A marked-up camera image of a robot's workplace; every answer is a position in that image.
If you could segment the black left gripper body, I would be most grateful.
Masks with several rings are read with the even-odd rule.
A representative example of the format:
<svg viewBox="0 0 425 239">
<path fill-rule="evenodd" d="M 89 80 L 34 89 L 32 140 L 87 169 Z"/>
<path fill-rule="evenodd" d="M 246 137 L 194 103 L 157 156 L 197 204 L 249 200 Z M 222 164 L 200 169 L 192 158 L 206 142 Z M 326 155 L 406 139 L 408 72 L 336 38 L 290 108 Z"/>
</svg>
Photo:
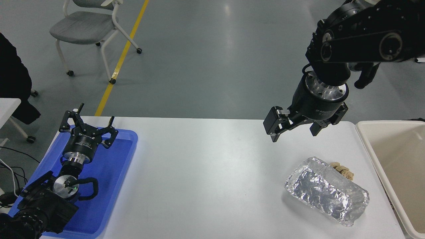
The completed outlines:
<svg viewBox="0 0 425 239">
<path fill-rule="evenodd" d="M 64 157 L 69 159 L 79 153 L 83 154 L 86 159 L 93 159 L 102 142 L 100 135 L 93 135 L 97 130 L 97 127 L 88 127 L 85 130 L 82 127 L 72 128 L 70 138 L 64 148 Z"/>
</svg>

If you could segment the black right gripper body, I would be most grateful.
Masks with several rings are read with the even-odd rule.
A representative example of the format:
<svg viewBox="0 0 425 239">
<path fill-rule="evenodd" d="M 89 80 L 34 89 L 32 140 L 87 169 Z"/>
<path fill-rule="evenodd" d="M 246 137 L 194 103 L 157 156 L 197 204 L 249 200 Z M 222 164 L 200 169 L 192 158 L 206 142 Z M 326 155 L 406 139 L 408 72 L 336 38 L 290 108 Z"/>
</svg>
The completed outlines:
<svg viewBox="0 0 425 239">
<path fill-rule="evenodd" d="M 348 107 L 344 101 L 348 97 L 348 86 L 330 86 L 318 77 L 302 77 L 288 108 L 291 121 L 326 121 L 338 124 Z"/>
</svg>

